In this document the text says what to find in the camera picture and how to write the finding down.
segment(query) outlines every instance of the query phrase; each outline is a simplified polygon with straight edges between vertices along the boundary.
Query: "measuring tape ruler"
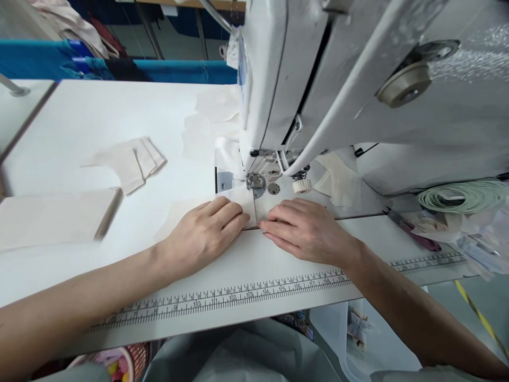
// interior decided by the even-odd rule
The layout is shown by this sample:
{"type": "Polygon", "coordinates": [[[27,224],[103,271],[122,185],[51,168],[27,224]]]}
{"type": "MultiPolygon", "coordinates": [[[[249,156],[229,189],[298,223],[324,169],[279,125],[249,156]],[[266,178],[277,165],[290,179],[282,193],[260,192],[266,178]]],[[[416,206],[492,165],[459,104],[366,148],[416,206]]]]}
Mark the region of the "measuring tape ruler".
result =
{"type": "MultiPolygon", "coordinates": [[[[408,274],[465,261],[466,259],[460,253],[447,251],[391,260],[387,264],[402,274],[408,274]]],[[[147,298],[125,306],[115,314],[105,318],[103,322],[93,325],[88,333],[108,331],[129,325],[171,319],[270,299],[286,298],[325,289],[341,288],[351,284],[352,282],[345,273],[336,268],[325,272],[289,276],[175,296],[147,298]]]]}

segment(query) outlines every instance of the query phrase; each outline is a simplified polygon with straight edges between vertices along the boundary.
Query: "hand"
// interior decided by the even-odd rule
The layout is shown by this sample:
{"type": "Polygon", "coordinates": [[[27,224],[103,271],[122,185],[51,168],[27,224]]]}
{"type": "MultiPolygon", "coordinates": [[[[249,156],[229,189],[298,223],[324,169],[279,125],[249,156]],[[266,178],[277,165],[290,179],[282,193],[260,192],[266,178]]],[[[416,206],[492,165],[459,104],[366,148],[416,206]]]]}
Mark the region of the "hand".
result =
{"type": "Polygon", "coordinates": [[[346,269],[359,256],[363,243],[318,203],[300,198],[284,200],[269,211],[267,218],[258,223],[266,231],[264,235],[301,260],[346,269]]]}
{"type": "Polygon", "coordinates": [[[189,211],[155,247],[170,282],[188,277],[217,259],[248,221],[241,205],[224,196],[189,211]]]}

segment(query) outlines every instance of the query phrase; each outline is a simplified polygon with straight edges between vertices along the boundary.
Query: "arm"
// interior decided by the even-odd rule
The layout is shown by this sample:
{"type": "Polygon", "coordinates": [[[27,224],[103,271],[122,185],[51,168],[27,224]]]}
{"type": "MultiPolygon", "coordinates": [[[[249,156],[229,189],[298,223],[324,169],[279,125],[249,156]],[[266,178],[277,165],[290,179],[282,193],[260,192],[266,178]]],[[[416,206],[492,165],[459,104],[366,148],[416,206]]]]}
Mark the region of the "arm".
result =
{"type": "Polygon", "coordinates": [[[509,376],[507,366],[447,310],[349,235],[323,206],[282,201],[260,228],[299,259],[341,268],[423,366],[451,365],[489,379],[509,376]]]}
{"type": "Polygon", "coordinates": [[[1,308],[2,380],[29,375],[105,316],[198,272],[248,220],[239,204],[220,197],[188,212],[155,246],[1,308]]]}

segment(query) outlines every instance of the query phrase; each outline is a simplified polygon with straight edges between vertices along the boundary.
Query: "green cord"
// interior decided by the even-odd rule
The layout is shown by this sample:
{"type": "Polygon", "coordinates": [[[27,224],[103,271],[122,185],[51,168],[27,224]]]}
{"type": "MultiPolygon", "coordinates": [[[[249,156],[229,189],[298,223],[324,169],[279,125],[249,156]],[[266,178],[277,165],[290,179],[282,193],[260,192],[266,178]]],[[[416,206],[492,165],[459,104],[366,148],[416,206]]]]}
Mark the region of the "green cord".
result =
{"type": "Polygon", "coordinates": [[[503,202],[508,194],[509,187],[506,183],[497,179],[482,179],[433,187],[417,195],[417,200],[422,206],[433,211],[476,213],[495,207],[503,202]],[[444,203],[438,195],[439,191],[443,190],[462,194],[464,202],[457,206],[444,203]]]}

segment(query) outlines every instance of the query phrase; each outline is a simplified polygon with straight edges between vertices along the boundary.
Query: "forearm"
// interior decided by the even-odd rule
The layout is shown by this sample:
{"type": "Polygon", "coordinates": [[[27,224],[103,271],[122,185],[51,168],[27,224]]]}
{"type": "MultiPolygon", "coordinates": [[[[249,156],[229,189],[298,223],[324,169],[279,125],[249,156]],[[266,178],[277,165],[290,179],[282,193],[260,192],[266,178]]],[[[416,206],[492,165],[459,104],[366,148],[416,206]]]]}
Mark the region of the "forearm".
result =
{"type": "Polygon", "coordinates": [[[423,366],[452,365],[483,378],[509,369],[428,293],[360,244],[344,272],[423,366]]]}
{"type": "Polygon", "coordinates": [[[1,308],[0,375],[28,375],[97,321],[170,281],[149,248],[1,308]]]}

